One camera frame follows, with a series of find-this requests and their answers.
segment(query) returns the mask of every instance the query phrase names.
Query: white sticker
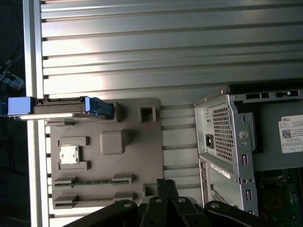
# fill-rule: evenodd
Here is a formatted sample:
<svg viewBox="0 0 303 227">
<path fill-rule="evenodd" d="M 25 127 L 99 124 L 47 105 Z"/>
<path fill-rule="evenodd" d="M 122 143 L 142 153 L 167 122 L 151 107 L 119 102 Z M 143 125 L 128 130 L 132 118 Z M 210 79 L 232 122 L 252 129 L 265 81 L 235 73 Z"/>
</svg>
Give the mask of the white sticker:
<svg viewBox="0 0 303 227">
<path fill-rule="evenodd" d="M 303 115 L 282 117 L 279 122 L 282 153 L 303 151 Z"/>
<path fill-rule="evenodd" d="M 216 167 L 214 164 L 210 164 L 211 168 L 213 168 L 214 170 L 216 170 L 217 172 L 221 173 L 222 175 L 226 176 L 228 179 L 231 178 L 231 176 L 225 172 L 224 170 L 220 169 L 219 167 Z"/>
</svg>

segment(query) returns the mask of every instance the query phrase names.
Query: dark background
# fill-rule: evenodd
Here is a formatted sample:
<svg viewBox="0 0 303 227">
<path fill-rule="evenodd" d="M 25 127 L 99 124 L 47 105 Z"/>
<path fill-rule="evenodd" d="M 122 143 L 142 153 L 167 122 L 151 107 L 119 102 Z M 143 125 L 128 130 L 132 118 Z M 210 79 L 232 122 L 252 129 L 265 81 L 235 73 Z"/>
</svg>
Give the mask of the dark background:
<svg viewBox="0 0 303 227">
<path fill-rule="evenodd" d="M 0 66 L 19 58 L 9 71 L 25 80 L 22 0 L 0 0 L 0 29 Z M 0 84 L 1 101 L 26 95 Z M 25 122 L 0 117 L 0 227 L 30 226 L 26 131 Z"/>
</svg>

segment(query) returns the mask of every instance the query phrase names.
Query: ventilation grille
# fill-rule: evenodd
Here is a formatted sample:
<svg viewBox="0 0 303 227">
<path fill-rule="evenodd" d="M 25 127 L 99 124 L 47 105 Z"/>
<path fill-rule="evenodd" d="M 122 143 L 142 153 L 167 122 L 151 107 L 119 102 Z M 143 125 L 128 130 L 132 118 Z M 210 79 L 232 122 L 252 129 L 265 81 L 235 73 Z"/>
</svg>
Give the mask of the ventilation grille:
<svg viewBox="0 0 303 227">
<path fill-rule="evenodd" d="M 214 110 L 214 143 L 217 156 L 232 162 L 232 130 L 227 107 Z"/>
<path fill-rule="evenodd" d="M 229 205 L 228 201 L 226 201 L 225 198 L 223 198 L 223 196 L 216 189 L 214 189 L 213 200 L 219 201 L 219 202 L 224 202 Z"/>
</svg>

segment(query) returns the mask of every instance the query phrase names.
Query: screw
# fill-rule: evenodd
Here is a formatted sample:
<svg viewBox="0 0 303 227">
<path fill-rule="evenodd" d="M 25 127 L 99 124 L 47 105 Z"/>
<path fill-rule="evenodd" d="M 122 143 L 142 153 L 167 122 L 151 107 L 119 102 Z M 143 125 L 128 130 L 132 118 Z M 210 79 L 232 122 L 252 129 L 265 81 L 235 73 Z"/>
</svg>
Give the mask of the screw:
<svg viewBox="0 0 303 227">
<path fill-rule="evenodd" d="M 217 203 L 212 203 L 212 204 L 210 204 L 210 207 L 216 209 L 216 208 L 219 208 L 220 206 Z"/>
<path fill-rule="evenodd" d="M 131 207 L 132 205 L 130 203 L 126 203 L 124 204 L 124 207 L 128 208 L 128 207 Z"/>
<path fill-rule="evenodd" d="M 240 132 L 239 132 L 239 137 L 240 137 L 240 139 L 242 139 L 242 140 L 246 139 L 246 138 L 248 137 L 247 131 L 240 131 Z"/>
<path fill-rule="evenodd" d="M 186 199 L 184 199 L 184 198 L 179 198 L 179 199 L 178 199 L 178 202 L 186 202 Z"/>
</svg>

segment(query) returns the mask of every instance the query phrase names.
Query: qr code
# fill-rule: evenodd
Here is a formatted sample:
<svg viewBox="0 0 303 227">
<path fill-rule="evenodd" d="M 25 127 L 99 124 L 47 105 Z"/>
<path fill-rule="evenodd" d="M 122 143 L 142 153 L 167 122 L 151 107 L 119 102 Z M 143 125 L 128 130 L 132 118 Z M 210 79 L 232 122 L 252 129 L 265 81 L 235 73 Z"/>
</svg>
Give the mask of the qr code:
<svg viewBox="0 0 303 227">
<path fill-rule="evenodd" d="M 282 130 L 283 138 L 288 139 L 292 137 L 292 131 L 290 129 Z"/>
</svg>

